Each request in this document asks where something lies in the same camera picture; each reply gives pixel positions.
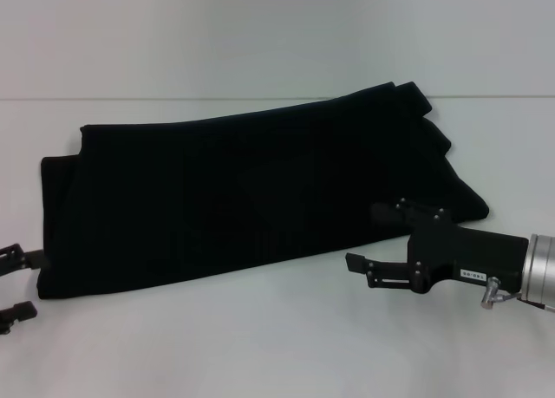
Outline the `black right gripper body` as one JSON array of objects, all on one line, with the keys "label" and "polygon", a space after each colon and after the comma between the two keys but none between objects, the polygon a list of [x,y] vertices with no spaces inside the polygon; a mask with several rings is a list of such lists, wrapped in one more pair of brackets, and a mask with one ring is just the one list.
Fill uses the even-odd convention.
[{"label": "black right gripper body", "polygon": [[457,225],[419,227],[408,240],[410,289],[425,294],[445,280],[485,286],[495,277],[501,290],[517,293],[528,246],[527,238]]}]

